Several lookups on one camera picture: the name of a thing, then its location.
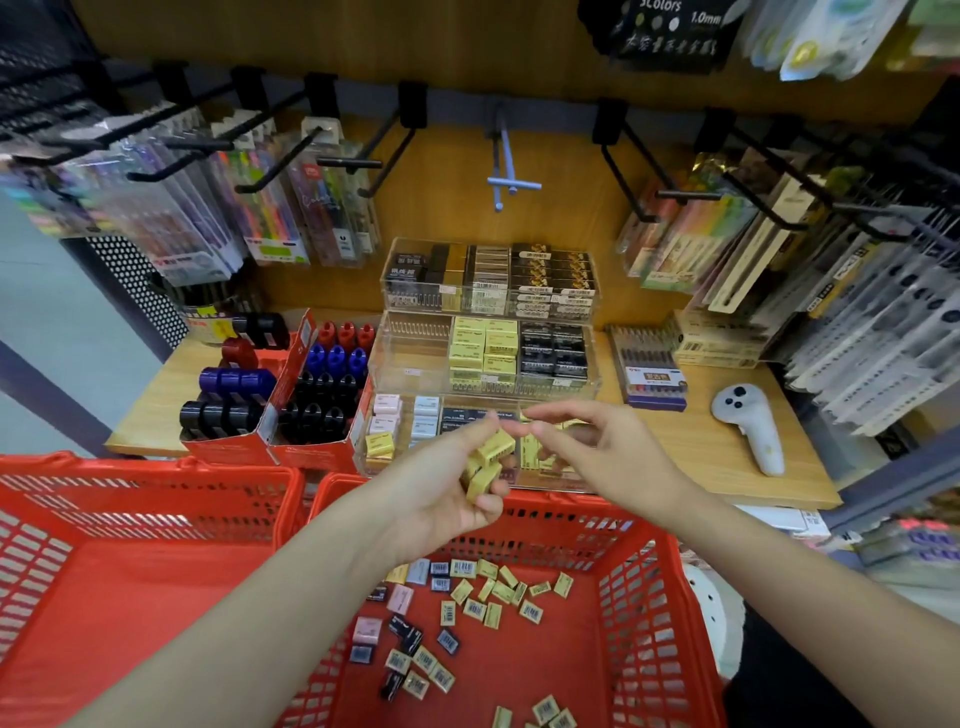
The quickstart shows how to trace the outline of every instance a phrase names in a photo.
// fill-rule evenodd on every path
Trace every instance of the wooden table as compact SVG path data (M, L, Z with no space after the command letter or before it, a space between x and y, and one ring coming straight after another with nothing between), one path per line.
M596 339L603 378L597 399L622 402L609 338L598 332ZM180 443L180 406L197 396L199 371L217 366L219 362L217 348L184 339L113 431L107 440L108 449L130 455L186 455L187 450ZM751 371L684 367L684 374L689 383L685 412L638 409L636 413L687 474L714 493L737 503L789 505L811 510L840 504L832 481L770 370L765 366ZM770 400L783 443L786 461L783 477L761 473L746 438L737 427L719 423L710 414L710 402L716 392L741 382L760 387Z

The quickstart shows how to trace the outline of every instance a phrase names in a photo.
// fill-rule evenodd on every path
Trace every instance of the pink eraser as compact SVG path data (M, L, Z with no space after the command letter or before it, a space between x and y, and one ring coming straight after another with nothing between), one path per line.
M382 626L383 619L358 617L356 626L353 628L353 641L360 644L377 644Z
M402 584L395 584L394 592L390 595L390 601L387 602L387 609L399 615L405 615L407 610L410 609L410 602L413 599L414 590Z

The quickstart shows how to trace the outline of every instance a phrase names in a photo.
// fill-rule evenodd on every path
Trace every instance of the hand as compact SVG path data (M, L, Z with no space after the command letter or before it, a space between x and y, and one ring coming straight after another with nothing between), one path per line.
M516 437L533 434L540 459L557 455L554 470L568 463L607 500L673 530L684 501L703 493L663 451L647 425L626 405L589 400L536 404L524 411L531 423L504 422ZM584 420L566 430L551 423Z
M460 485L467 456L500 426L496 413L488 412L483 420L408 450L371 481L379 505L389 509L390 525L382 543L396 555L397 564L419 559L450 539L500 518L503 497L510 493L506 481L495 480L491 492L474 505L467 502ZM504 468L516 465L513 456L502 462Z

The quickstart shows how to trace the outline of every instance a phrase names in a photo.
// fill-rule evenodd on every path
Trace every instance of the metal display hook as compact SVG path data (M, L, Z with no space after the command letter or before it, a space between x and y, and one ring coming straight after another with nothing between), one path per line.
M493 112L493 131L491 132L493 142L493 174L487 177L487 184L493 187L493 209L500 212L503 209L503 202L500 199L500 187L506 187L507 192L516 195L519 189L542 189L543 185L539 182L527 182L516 178L514 169L514 153L510 148L510 135L507 132L507 124L504 121L503 107L497 106ZM507 168L507 176L500 177L500 145L503 146L503 163Z

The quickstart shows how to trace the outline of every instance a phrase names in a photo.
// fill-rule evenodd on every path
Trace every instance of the white controller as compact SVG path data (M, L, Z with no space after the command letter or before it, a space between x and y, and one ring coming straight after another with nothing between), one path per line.
M722 389L713 398L710 412L722 423L739 425L764 473L783 475L783 447L763 390L753 384L735 384Z

